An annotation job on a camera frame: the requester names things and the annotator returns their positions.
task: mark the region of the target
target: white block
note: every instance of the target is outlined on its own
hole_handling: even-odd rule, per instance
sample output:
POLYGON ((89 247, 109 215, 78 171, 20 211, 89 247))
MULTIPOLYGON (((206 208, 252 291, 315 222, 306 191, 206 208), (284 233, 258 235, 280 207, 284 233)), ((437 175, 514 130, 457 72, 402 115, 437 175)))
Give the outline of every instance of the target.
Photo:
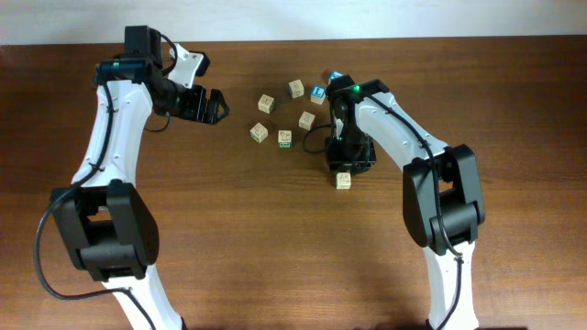
POLYGON ((312 115, 306 111, 300 117, 300 127, 303 129, 310 130, 312 129, 312 125, 314 124, 314 119, 316 118, 315 115, 312 115))
POLYGON ((255 125, 250 130, 250 136, 255 139, 255 141, 261 143, 263 140, 269 135, 269 131, 261 124, 255 125))
POLYGON ((322 86, 314 86, 312 89, 312 96, 310 97, 310 101, 314 102, 315 104, 321 105, 324 103, 324 99, 327 98, 327 89, 322 86))
POLYGON ((259 110, 261 110, 264 113, 270 114, 271 111, 273 111, 273 108, 275 107, 275 99, 264 94, 260 98, 258 106, 259 110))
POLYGON ((291 148, 292 131, 280 130, 277 141, 279 142, 279 148, 291 148))
POLYGON ((288 87, 292 98, 304 95, 304 85, 301 80, 298 79, 295 82, 290 82, 288 87))
POLYGON ((350 173, 337 173, 337 189, 350 189, 350 173))
POLYGON ((328 84, 330 84, 333 79, 337 79, 338 77, 342 77, 343 75, 345 74, 338 71, 333 71, 332 73, 330 73, 330 77, 328 77, 328 84))

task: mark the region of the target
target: white wall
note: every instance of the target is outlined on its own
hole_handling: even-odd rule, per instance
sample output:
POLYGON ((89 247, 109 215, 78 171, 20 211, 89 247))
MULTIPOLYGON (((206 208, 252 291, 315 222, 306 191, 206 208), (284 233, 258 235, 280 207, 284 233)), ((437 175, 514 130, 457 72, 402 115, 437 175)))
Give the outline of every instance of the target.
POLYGON ((586 0, 0 0, 0 44, 586 34, 586 0))

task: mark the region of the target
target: brown table surface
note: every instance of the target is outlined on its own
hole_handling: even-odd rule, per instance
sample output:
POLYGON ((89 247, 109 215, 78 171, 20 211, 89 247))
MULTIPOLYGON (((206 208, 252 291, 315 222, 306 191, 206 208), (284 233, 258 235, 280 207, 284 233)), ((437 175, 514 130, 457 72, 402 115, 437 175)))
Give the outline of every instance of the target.
MULTIPOLYGON (((472 272, 481 325, 587 328, 586 37, 184 46, 210 56, 198 83, 221 89, 232 115, 144 134, 137 187, 158 222, 161 280, 188 328, 403 329, 427 319, 401 171, 377 146, 372 171, 337 191, 324 156, 302 151, 298 118, 305 110, 326 123, 327 104, 309 94, 333 69, 382 79, 428 132, 475 151, 487 210, 472 272), (305 96, 291 99, 296 79, 305 96), (261 94, 276 99, 271 115, 257 109, 261 94), (249 136, 257 122, 270 130, 262 144, 249 136), (278 148, 278 129, 293 130, 293 148, 278 148)), ((0 48, 2 328, 130 327, 114 297, 53 299, 32 264, 49 193, 70 182, 87 148, 94 65, 121 50, 0 48)), ((101 288, 74 269, 52 220, 41 251, 58 291, 101 288)))

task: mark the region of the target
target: tabletop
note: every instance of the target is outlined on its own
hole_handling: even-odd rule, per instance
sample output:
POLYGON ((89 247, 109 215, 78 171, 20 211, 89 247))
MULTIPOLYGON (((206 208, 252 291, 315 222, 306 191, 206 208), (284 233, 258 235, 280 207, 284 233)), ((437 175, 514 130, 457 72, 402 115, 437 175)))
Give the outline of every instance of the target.
MULTIPOLYGON (((303 111, 332 70, 381 79, 420 126, 477 156, 487 218, 473 255, 483 328, 587 325, 587 38, 405 38, 186 43, 212 64, 197 83, 232 113, 143 134, 137 188, 155 217, 161 281, 189 329, 408 329, 427 319, 422 249, 402 217, 402 173, 377 164, 334 186, 304 153, 303 111), (300 79, 304 97, 288 82, 300 79), (270 115, 257 107, 275 98, 270 115), (249 130, 269 129, 261 144, 249 130), (277 131, 293 131, 279 148, 277 131)), ((0 48, 0 327, 128 329, 114 297, 58 301, 39 285, 33 237, 50 191, 80 166, 96 63, 122 45, 0 48)), ((164 124, 152 116, 147 127, 164 124)), ((312 137, 318 146, 321 134, 312 137)), ((55 289, 100 289, 71 264, 51 220, 41 258, 55 289)))

